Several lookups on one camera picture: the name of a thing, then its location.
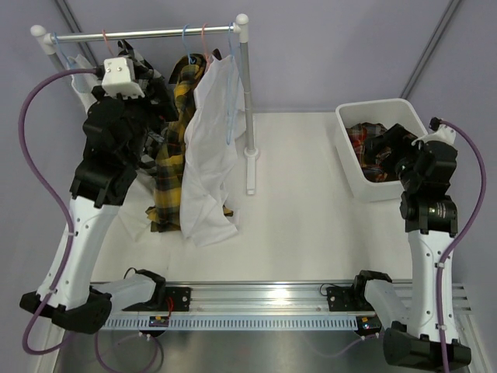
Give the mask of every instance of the purple tube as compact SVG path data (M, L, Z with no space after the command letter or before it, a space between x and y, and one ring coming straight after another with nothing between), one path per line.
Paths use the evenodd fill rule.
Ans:
M102 366L102 368L104 368L106 371L109 371L110 373L121 373L120 371L116 371L116 370L112 369L102 359L102 355L99 352L99 334L98 334L98 332L95 333L95 337L94 338L95 338L94 341L95 341L95 356L96 356L96 360L99 362L99 364ZM150 368L152 368L152 365L154 365L155 360L157 359L158 350L160 348L159 342L154 337L152 337L152 340L155 343L154 356L152 356L152 359L148 362L147 366L145 368L143 368L142 370L140 370L138 373L147 373L150 370Z
M21 150L24 155L24 159L26 160L26 163L30 167L31 171L33 172L34 176L40 181L40 183L43 185L43 187L48 191L48 193L55 199L55 202L57 202L59 208L62 210L62 213L64 214L65 220L68 223L68 231L71 234L74 234L75 227L72 222L71 218L71 213L69 212L68 208L66 207L65 203L61 199L61 196L57 194L57 192L54 190L54 188L48 183L48 181L43 177L39 169L36 167L36 165L33 162L33 159L31 158L31 154L28 150L27 144L26 144L26 134L25 134L25 124L26 124L26 113L28 111L28 108L30 107L31 102L35 98L35 96L47 85L49 85L52 82L55 82L56 80L63 78L68 75L74 75L74 74L95 74L96 70L95 69L86 69L86 68L78 68L75 70L66 70L66 71L61 71L58 72L57 74L52 75L49 78L46 78L43 80L40 84L38 84L26 97L24 100L23 105L21 106L21 112L19 114L19 121L18 121L18 134L19 134L19 143L21 145ZM61 265L59 266L59 269L57 270L57 273L54 276L54 280L52 281L50 285L50 290L54 291L55 288L57 287L57 284L59 280L61 279L62 273L64 272L65 266L68 262L69 259L69 254L71 253L71 246L72 246L72 240L73 236L69 235L68 236L68 241L65 245L65 251L64 255L62 256L62 261ZM28 345L28 338L30 336L31 329L34 326L34 323L36 322L36 319L38 319L38 316L40 315L41 311L45 307L45 305L48 303L50 300L52 293L48 293L45 298L41 301L40 305L38 306L38 309L34 312L33 317L31 320L28 322L28 325L26 329L24 330L23 334L23 349L25 352L28 354L32 355L44 355L44 354L49 354L50 352L55 351L58 348L61 348L64 346L68 340L71 338L71 336L67 337L65 340L60 342L57 346L53 346L51 348L48 348L46 350L33 350L31 347Z
M480 174L481 174L481 186L480 186L480 194L478 195L478 201L476 202L476 205L474 206L474 210L473 210L469 220L467 221L466 225L464 226L463 230L461 231L461 233L456 237L456 239L454 241L452 241L450 243L450 245L443 252L442 257L440 258L440 262L445 263L445 261L447 260L447 257L454 251L454 248L466 235L467 231L471 228L471 226L474 223L474 220L476 219L476 217L478 216L478 213L480 212L481 205L483 204L483 199L485 198L485 191L487 190L487 172L485 170L485 163L483 162L483 157L481 156L481 153L478 150L478 147L470 139L470 137L463 130L461 130L457 126L454 126L450 122L447 122L445 120L441 120L441 123L454 129L462 138L464 138L464 140L467 141L469 146L471 146L471 149L473 150L474 155L476 155L476 159L478 160L478 165L480 167ZM436 271L436 315L438 317L439 325L445 325L443 323L442 276L443 276L443 268L438 267L438 269ZM440 343L442 345L443 371L445 373L450 373L449 358L447 355L447 341L446 341L446 337L445 337L445 331L443 329L440 329L440 328L439 328L439 331L440 331Z
M312 352L314 352L316 355L318 355L319 357L323 357L325 359L336 359L336 358L339 358L342 355L344 355L348 350L350 350L352 347L356 346L358 343L363 342L364 340L372 340L372 339L377 339L377 338L383 338L384 333L381 332L381 333L378 334L378 336L376 336L376 334L372 334L370 336L365 336L364 339L363 338L358 338L358 339L352 341L351 343L349 343L344 348L342 348L340 351L335 352L334 354L324 354L321 351L316 350L316 348L314 346L312 346L311 341L309 341L309 339L305 336L305 334L302 333L301 335L304 338L305 343L312 350Z

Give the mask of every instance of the white table surface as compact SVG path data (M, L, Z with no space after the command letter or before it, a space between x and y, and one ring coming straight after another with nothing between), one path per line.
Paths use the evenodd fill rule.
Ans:
M334 113L255 116L257 193L245 195L245 139L228 177L240 209L239 234L195 247L181 232L151 233L144 213L152 181L139 176L107 233L93 281L144 268L168 281L350 280L360 270L412 278L400 198L365 204L353 199L332 136Z

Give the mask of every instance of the plaid shirt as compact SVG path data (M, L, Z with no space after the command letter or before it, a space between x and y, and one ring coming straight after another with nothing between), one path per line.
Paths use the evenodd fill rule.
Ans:
M185 169L185 129L195 113L193 90L205 72L206 61L200 54L192 54L194 64L188 64L188 57L179 60L175 71L180 69L174 98L179 119L168 123L161 136L164 142L155 157L155 206L147 210L152 220L153 232L179 230L179 204L181 201L181 182Z
M393 181L397 178L395 176L389 176L383 171L380 163L387 158L391 150L390 148L385 148L376 157L375 163L367 163L364 152L366 147L364 142L367 138L375 138L381 134L384 134L387 129L383 124L372 124L372 123L359 123L351 128L347 128L347 134L349 135L350 142L352 142L352 147L356 153L357 160L359 161L360 168L363 170L364 177L369 181L374 183L382 183L384 181Z

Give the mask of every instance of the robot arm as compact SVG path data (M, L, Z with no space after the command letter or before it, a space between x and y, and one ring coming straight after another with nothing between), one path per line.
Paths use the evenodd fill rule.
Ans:
M134 81L132 62L124 57L104 63L97 102L83 124L87 141L71 185L70 212L75 233L64 272L41 312L52 323L79 333L95 333L111 312L137 303L153 308L165 300L165 279L146 270L121 281L90 286L96 259L114 217L136 178L148 131L159 118ZM50 292L67 241L66 227L54 262L37 291L25 294L21 308L34 313Z
M395 173L405 192L401 215L412 254L412 306L402 304L389 280L364 273L363 296L386 328L384 356L391 365L439 371L442 366L440 331L447 336L450 366L471 362L471 350L460 345L452 306L452 258L445 261L442 295L444 326L436 314L436 272L440 258L457 233L457 209L445 193L456 168L454 135L446 126L434 134L416 138L399 124L366 143L367 156L388 146L391 154L382 162Z

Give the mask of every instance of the gray wall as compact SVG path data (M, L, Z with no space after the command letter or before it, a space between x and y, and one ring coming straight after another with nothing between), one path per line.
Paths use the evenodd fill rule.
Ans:
M437 0L68 0L86 32L225 25L250 17L250 62L258 111L334 110L396 97L448 1ZM200 37L188 37L202 51ZM226 55L226 35L208 36ZM134 41L168 75L181 38ZM109 56L95 43L99 58Z
M473 229L454 255L456 279L464 282L478 328L497 357L497 291L495 290L495 212L497 211L497 2L466 1L433 56L411 102L427 123L440 116L461 126L486 160L488 189ZM458 168L451 195L460 211L460 227L472 212L480 187L476 159L459 138Z
M0 371L32 371L33 359L21 348L28 314L21 294L36 290L50 266L64 227L61 213L28 170L17 140L19 109L27 93L54 73L30 35L45 23L64 31L50 0L3 2L0 12ZM42 92L28 112L28 145L36 164L55 189L69 198L68 187L81 158L83 116L64 84ZM34 333L32 345L39 347Z

